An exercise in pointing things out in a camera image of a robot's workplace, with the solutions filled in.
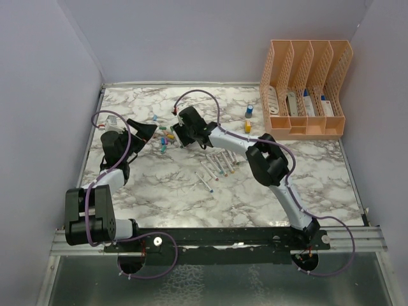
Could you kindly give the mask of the teal capped marker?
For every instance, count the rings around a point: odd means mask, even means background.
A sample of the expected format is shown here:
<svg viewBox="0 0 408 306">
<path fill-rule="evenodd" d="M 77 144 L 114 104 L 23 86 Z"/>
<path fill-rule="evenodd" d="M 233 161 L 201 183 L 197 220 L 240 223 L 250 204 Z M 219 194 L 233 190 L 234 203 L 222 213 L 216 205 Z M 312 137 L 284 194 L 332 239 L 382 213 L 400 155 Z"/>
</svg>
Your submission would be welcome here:
<svg viewBox="0 0 408 306">
<path fill-rule="evenodd" d="M 218 167 L 218 165 L 213 161 L 213 159 L 209 156 L 206 155 L 206 159 L 208 160 L 208 162 L 212 165 L 212 167 L 214 168 L 214 170 L 219 173 L 219 174 L 223 174 L 224 172 Z"/>
</svg>

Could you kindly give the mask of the purple capped marker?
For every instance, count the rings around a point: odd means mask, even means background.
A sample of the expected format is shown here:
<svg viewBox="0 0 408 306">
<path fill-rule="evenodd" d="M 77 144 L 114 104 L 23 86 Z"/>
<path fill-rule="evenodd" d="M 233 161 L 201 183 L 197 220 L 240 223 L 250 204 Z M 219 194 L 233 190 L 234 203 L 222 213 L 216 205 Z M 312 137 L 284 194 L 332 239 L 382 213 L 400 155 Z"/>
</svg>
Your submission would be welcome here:
<svg viewBox="0 0 408 306">
<path fill-rule="evenodd" d="M 218 176 L 216 176 L 212 170 L 205 164 L 205 163 L 200 163 L 202 165 L 202 167 L 204 168 L 204 170 L 211 176 L 212 179 L 214 179 L 215 181 L 218 181 L 219 178 Z"/>
</svg>

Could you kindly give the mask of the peach capped marker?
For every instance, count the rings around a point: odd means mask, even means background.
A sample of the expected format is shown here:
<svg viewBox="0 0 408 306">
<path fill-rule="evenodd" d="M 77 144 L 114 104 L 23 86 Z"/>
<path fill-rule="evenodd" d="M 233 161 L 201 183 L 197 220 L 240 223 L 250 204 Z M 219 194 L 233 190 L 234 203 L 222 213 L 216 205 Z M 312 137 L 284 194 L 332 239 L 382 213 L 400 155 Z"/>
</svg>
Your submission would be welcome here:
<svg viewBox="0 0 408 306">
<path fill-rule="evenodd" d="M 225 155 L 224 152 L 221 152 L 221 156 L 222 156 L 222 158 L 224 159 L 224 162 L 226 163 L 226 166 L 228 167 L 228 170 L 229 170 L 231 173 L 234 173 L 235 170 L 233 169 L 231 163 L 229 162 L 229 159 L 226 157 L 226 155 Z"/>
</svg>

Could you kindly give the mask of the blue capped marker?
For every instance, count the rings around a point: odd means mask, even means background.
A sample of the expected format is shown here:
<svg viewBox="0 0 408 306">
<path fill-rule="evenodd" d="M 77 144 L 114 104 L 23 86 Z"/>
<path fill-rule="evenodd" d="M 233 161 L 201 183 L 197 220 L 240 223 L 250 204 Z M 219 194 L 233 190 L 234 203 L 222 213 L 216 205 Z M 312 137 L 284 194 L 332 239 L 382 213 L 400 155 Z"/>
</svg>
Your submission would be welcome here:
<svg viewBox="0 0 408 306">
<path fill-rule="evenodd" d="M 201 177 L 197 172 L 194 173 L 197 178 L 203 183 L 203 185 L 208 189 L 210 193 L 213 193 L 214 190 L 209 186 L 209 184 Z"/>
</svg>

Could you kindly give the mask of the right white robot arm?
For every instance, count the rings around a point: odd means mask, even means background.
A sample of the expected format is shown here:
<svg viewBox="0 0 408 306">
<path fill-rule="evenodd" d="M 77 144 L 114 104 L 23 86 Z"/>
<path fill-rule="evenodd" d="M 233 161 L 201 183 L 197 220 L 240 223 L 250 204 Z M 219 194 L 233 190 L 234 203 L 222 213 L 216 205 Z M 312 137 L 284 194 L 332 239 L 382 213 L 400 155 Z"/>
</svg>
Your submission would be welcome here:
<svg viewBox="0 0 408 306">
<path fill-rule="evenodd" d="M 192 106 L 180 112 L 174 110 L 173 114 L 178 119 L 173 130 L 183 146 L 196 142 L 203 149 L 226 149 L 246 158 L 256 181 L 268 187 L 283 207 L 297 248 L 308 249 L 315 243 L 320 225 L 302 207 L 289 177 L 288 159 L 282 151 L 284 147 L 276 143 L 270 134 L 250 138 L 227 131 L 216 122 L 205 122 Z"/>
</svg>

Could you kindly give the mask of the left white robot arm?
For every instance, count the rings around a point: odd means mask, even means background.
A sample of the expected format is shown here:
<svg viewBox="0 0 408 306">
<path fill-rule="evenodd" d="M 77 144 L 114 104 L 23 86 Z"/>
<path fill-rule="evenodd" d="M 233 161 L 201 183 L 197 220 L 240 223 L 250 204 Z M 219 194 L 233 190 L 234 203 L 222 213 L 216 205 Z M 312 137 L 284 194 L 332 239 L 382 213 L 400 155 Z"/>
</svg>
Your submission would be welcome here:
<svg viewBox="0 0 408 306">
<path fill-rule="evenodd" d="M 128 182 L 129 164 L 133 161 L 131 156 L 138 156 L 153 137 L 157 126 L 132 119 L 128 119 L 127 124 L 136 129 L 135 134 L 106 124 L 106 131 L 100 137 L 104 152 L 99 166 L 101 178 L 66 192 L 65 237 L 69 245 L 116 240 L 129 252 L 140 246 L 141 236 L 137 233 L 136 221 L 115 217 L 112 195 Z"/>
</svg>

